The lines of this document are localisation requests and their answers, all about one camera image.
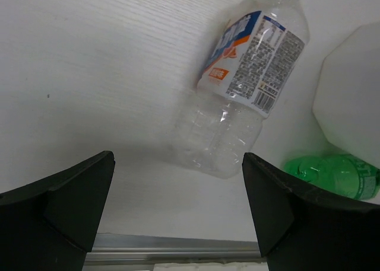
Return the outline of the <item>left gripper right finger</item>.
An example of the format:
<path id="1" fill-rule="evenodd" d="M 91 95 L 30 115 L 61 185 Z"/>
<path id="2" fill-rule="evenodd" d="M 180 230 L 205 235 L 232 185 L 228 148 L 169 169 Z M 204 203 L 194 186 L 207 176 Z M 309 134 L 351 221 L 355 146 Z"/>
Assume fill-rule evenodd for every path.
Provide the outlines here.
<path id="1" fill-rule="evenodd" d="M 328 192 L 253 153 L 243 178 L 270 270 L 378 270 L 379 206 Z"/>

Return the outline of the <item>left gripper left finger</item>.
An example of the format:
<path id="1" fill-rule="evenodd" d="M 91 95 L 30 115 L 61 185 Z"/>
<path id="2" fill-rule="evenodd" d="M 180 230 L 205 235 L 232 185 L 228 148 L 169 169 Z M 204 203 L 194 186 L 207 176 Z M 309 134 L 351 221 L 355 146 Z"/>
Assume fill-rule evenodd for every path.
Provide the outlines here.
<path id="1" fill-rule="evenodd" d="M 115 158 L 103 151 L 1 194 L 1 270 L 81 270 L 92 251 Z"/>

